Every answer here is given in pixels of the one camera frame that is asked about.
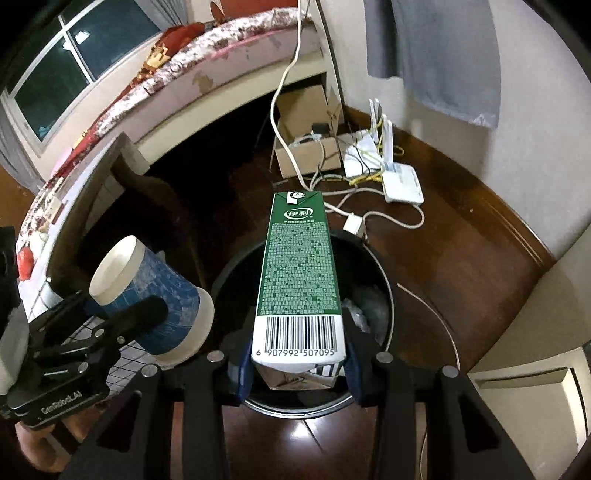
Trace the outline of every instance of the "dark wooden floor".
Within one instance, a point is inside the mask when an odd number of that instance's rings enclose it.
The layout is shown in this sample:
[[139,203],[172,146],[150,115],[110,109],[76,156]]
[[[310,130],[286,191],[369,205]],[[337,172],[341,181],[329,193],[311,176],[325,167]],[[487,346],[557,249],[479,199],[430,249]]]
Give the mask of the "dark wooden floor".
[[[272,139],[268,129],[263,129],[262,140],[255,145],[268,101],[263,98],[262,107],[254,102],[202,130],[150,171],[173,185],[191,209],[209,282],[234,255],[264,240],[273,193],[300,189],[294,180],[277,184],[281,177],[268,171]],[[244,118],[256,121],[245,124]],[[237,124],[243,127],[237,130]],[[235,132],[231,139],[225,136],[228,131]],[[385,219],[370,218],[368,241],[392,279],[447,320],[462,370],[467,371],[511,323],[554,260],[527,228],[516,224],[518,219],[508,207],[467,171],[409,135],[399,134],[397,143],[406,151],[401,161],[417,170],[426,221],[420,229],[406,230]],[[125,210],[125,195],[112,210]],[[138,199],[134,202],[133,208],[141,204]],[[355,195],[343,208],[358,214],[380,210],[407,223],[419,220],[412,207],[386,204],[372,193]],[[331,228],[342,227],[341,216],[331,213],[328,217]],[[129,222],[127,213],[122,221]],[[160,248],[160,237],[161,231],[151,248]],[[450,341],[434,315],[401,290],[397,302],[402,315],[396,319],[392,351],[417,366],[453,364]],[[307,421],[274,419],[246,407],[228,407],[223,413],[235,479],[366,477],[375,428],[373,410],[351,406]],[[182,404],[175,415],[181,419]],[[417,425],[422,422],[419,416]],[[420,442],[423,430],[417,429]],[[180,445],[177,435],[171,468],[174,480],[182,478]]]
[[13,226],[18,233],[34,198],[0,167],[0,226]]

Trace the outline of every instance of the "green milk carton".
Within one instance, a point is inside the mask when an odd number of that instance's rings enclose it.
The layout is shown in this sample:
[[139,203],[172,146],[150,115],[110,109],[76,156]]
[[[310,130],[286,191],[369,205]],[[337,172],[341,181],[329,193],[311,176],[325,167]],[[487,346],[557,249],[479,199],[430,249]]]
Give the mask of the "green milk carton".
[[252,359],[287,373],[345,360],[330,232],[320,192],[276,193],[256,304]]

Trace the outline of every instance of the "screw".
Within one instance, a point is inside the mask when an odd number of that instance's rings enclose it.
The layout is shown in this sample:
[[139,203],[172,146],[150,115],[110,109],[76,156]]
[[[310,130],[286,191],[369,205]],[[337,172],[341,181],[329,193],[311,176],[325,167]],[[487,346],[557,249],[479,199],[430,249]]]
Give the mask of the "screw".
[[150,378],[158,373],[158,367],[154,364],[149,364],[149,365],[142,367],[141,372],[145,378]]
[[223,352],[221,350],[213,350],[207,354],[207,359],[213,364],[221,362],[223,360]]
[[456,367],[452,367],[451,365],[446,365],[441,369],[443,375],[449,378],[456,378],[459,374]]
[[381,364],[388,364],[394,360],[394,357],[390,352],[378,352],[375,359]]

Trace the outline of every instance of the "black trash can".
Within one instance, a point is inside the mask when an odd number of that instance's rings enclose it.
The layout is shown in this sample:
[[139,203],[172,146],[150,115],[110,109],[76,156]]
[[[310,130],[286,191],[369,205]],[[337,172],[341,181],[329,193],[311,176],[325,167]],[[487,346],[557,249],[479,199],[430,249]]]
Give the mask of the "black trash can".
[[[331,241],[341,301],[351,299],[354,289],[359,287],[372,288],[383,296],[388,309],[388,325],[382,348],[388,350],[394,332],[396,283],[388,278],[376,253],[358,237],[349,232],[334,231]],[[256,306],[264,251],[263,242],[238,255],[214,282],[215,319],[208,340],[213,339],[219,344],[224,335],[242,327],[250,309]],[[338,377],[330,390],[276,391],[268,388],[255,373],[251,395],[245,403],[253,410],[273,417],[312,419],[340,410],[352,402],[345,377]]]

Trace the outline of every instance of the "paper cup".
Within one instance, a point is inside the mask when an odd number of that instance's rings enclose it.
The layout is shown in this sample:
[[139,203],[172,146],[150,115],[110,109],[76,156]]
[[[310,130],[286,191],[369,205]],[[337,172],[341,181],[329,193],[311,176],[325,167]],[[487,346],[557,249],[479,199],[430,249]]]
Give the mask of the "paper cup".
[[167,303],[166,321],[135,339],[162,367],[173,367],[195,355],[212,327],[209,293],[177,274],[133,235],[106,255],[89,291],[108,314],[152,295]]

